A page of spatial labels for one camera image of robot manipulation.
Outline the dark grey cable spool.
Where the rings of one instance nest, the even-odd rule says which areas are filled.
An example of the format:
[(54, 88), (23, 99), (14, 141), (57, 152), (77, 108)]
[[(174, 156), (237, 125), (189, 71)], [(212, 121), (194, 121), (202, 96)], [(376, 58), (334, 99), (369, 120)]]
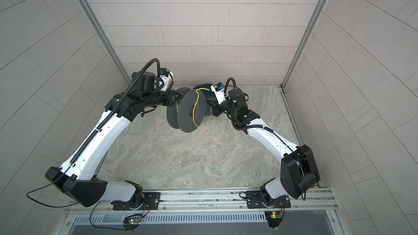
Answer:
[(204, 117), (211, 115), (207, 102), (197, 103), (198, 94), (190, 88), (182, 87), (176, 90), (180, 98), (172, 107), (167, 107), (165, 117), (169, 126), (191, 133), (203, 126)]

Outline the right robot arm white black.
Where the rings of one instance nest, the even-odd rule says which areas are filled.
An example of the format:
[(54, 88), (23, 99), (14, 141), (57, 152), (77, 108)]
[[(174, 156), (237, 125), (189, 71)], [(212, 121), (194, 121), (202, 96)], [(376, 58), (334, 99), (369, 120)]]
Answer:
[(307, 145), (298, 146), (270, 128), (254, 111), (248, 108), (246, 93), (239, 89), (235, 79), (228, 78), (227, 86), (221, 82), (210, 87), (216, 101), (209, 101), (214, 116), (224, 113), (237, 131), (243, 131), (259, 141), (280, 162), (280, 177), (260, 187), (259, 198), (263, 205), (272, 208), (288, 196), (306, 199), (306, 192), (320, 180), (314, 154)]

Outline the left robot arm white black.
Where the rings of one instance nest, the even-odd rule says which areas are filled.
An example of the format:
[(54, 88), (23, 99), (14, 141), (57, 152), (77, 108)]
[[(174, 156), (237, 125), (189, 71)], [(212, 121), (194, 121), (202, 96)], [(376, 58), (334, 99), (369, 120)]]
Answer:
[(137, 117), (158, 106), (172, 107), (180, 96), (173, 90), (173, 73), (157, 58), (133, 73), (125, 92), (106, 105), (98, 124), (60, 167), (51, 167), (45, 177), (62, 193), (84, 207), (99, 201), (112, 202), (115, 209), (136, 210), (144, 204), (142, 187), (132, 181), (107, 182), (96, 170), (119, 134)]

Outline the teal oval tray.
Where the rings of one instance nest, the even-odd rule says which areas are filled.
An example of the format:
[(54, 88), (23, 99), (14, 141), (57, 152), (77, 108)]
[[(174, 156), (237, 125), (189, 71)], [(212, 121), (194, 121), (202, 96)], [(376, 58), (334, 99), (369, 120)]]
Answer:
[(200, 86), (196, 86), (192, 89), (192, 91), (194, 93), (198, 94), (197, 97), (197, 103), (201, 102), (203, 103), (204, 101), (210, 101), (210, 102), (216, 102), (216, 96), (215, 93), (210, 89), (211, 85), (210, 84), (203, 84)]

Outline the right circuit board with LED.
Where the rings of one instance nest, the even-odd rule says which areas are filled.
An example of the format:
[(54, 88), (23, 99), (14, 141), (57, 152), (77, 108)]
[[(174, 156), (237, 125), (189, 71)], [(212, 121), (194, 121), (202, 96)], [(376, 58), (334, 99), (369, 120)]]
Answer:
[(278, 228), (283, 221), (283, 212), (279, 211), (266, 211), (265, 218), (267, 220), (269, 228)]

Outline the circuit board with led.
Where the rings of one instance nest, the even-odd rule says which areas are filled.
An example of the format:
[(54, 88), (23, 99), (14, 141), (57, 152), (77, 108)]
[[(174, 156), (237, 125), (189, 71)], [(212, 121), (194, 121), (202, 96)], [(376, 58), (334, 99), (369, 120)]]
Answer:
[(142, 218), (143, 218), (142, 214), (129, 215), (124, 219), (123, 224), (124, 225), (140, 225)]
[(283, 212), (279, 211), (266, 211), (265, 218), (267, 220), (269, 228), (278, 228), (283, 221)]

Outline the left circuit board with LED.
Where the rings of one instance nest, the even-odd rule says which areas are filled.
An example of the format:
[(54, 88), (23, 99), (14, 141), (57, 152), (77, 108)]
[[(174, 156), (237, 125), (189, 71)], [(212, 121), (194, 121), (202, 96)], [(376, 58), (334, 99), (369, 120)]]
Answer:
[(124, 219), (123, 224), (124, 225), (140, 225), (142, 218), (143, 218), (142, 214), (129, 215)]

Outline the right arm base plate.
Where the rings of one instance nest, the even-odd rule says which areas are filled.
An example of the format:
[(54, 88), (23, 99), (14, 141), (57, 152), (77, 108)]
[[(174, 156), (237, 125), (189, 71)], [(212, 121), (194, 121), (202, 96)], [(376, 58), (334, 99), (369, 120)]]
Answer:
[(246, 200), (249, 209), (287, 209), (291, 207), (290, 199), (287, 195), (278, 197), (277, 199), (270, 199), (267, 193), (261, 191), (245, 191), (245, 196), (240, 196)]

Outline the aluminium mounting rail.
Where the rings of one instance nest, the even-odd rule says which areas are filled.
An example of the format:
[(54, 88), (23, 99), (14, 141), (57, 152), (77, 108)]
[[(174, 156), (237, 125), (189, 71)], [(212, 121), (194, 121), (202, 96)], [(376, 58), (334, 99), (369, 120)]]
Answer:
[[(178, 190), (149, 190), (161, 193), (157, 210), (114, 211), (110, 202), (104, 201), (97, 206), (73, 206), (64, 211), (65, 214), (87, 213), (177, 213), (177, 212), (240, 212), (240, 211), (279, 211), (280, 209), (249, 209), (247, 202), (240, 196), (250, 188), (224, 189), (178, 189)], [(305, 200), (290, 199), (291, 207), (288, 211), (296, 210), (337, 210), (338, 206), (329, 188), (311, 188), (306, 193)]]

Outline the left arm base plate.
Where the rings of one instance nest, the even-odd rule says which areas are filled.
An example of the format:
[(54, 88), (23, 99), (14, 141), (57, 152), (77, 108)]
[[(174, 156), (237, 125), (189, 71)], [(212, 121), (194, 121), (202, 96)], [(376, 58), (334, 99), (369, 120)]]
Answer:
[(130, 201), (112, 201), (111, 205), (114, 211), (157, 210), (160, 197), (159, 192), (141, 192), (135, 194)]

